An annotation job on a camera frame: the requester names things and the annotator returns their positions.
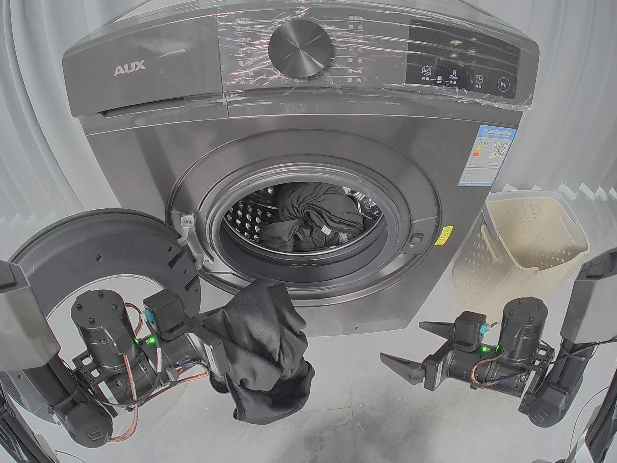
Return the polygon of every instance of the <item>white curtain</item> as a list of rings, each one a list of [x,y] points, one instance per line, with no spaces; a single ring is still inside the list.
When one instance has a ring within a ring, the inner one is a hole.
[[[61,58],[142,1],[3,0],[0,258],[59,217],[117,204],[68,111]],[[527,33],[541,51],[533,109],[495,189],[617,185],[617,0],[468,1]]]

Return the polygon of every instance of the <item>aux logo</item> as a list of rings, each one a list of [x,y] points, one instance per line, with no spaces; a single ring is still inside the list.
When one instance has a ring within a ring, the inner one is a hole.
[[[118,66],[116,67],[116,71],[113,73],[113,76],[116,77],[119,73],[131,73],[135,72],[135,70],[146,69],[144,66],[144,61],[140,60],[139,62],[133,62],[131,64],[131,68],[128,68],[128,64],[124,64],[124,67]]]

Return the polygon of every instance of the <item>program selector knob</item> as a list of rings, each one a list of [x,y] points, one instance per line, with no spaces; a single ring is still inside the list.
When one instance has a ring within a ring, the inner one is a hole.
[[[304,79],[321,72],[330,61],[332,43],[319,24],[307,19],[286,22],[272,34],[268,55],[287,77]]]

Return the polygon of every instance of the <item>start pause button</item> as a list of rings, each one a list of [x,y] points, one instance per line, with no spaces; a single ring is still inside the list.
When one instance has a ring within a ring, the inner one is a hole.
[[[509,79],[507,77],[500,77],[499,81],[497,81],[497,87],[502,93],[505,93],[508,89],[510,89]]]

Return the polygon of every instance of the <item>yellow warning sticker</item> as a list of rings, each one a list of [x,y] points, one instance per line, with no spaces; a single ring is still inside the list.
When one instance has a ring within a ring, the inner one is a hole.
[[[444,243],[446,243],[448,241],[448,238],[450,238],[450,234],[452,233],[452,228],[454,227],[453,226],[443,227],[443,230],[441,230],[441,235],[439,236],[439,238],[437,238],[435,245],[443,245]]]

